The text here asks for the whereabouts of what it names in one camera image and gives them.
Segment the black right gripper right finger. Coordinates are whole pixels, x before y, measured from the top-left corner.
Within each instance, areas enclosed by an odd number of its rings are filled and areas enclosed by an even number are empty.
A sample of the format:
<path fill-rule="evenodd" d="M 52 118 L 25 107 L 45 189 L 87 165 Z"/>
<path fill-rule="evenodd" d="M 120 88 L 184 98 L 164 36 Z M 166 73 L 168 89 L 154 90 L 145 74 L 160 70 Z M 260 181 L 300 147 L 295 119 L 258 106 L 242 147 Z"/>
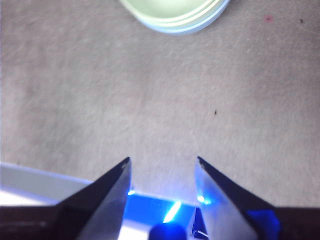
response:
<path fill-rule="evenodd" d="M 318 207 L 275 206 L 228 178 L 202 157 L 197 201 L 210 240 L 318 240 Z"/>

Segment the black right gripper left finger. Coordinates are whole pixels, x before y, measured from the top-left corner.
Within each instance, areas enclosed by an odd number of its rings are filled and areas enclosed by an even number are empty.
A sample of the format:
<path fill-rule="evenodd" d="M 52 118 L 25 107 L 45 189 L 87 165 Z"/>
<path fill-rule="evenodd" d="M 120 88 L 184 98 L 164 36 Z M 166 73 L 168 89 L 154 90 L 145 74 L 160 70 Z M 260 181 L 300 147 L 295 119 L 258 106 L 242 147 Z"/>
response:
<path fill-rule="evenodd" d="M 54 205 L 2 206 L 2 240 L 116 240 L 131 185 L 132 162 L 119 162 Z"/>

